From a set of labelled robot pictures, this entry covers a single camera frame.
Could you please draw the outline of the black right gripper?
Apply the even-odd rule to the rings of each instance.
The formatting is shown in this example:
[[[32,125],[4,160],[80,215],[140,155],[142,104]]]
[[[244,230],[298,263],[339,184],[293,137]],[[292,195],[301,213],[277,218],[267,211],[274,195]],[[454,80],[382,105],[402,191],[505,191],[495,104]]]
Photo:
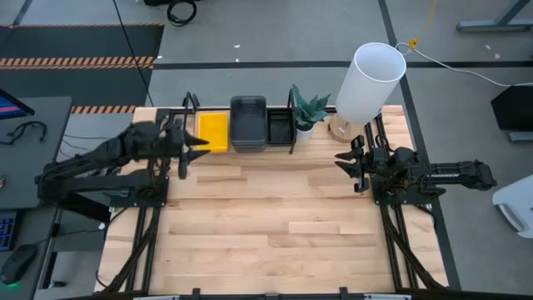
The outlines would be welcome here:
[[[354,163],[335,162],[350,178],[357,178],[358,182],[354,184],[356,193],[365,192],[369,188],[367,174],[384,173],[383,169],[388,160],[388,151],[384,148],[371,147],[368,152],[364,152],[364,145],[365,139],[362,135],[359,135],[352,140],[352,150],[350,152],[342,152],[335,155],[336,158],[341,160],[356,160]]]

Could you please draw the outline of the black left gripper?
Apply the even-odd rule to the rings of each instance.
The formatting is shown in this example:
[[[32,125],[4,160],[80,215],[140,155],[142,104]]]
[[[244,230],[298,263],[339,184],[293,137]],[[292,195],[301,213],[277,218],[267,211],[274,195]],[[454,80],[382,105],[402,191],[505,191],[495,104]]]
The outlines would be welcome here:
[[[175,123],[173,118],[163,118],[160,121],[161,136],[163,142],[163,156],[160,159],[160,166],[163,167],[163,172],[167,173],[170,170],[171,158],[178,160],[178,177],[180,179],[187,178],[187,165],[192,161],[210,153],[210,150],[189,150],[188,147],[207,145],[207,140],[192,136],[189,132],[185,132],[185,144],[183,141],[183,132],[181,129],[181,122]]]

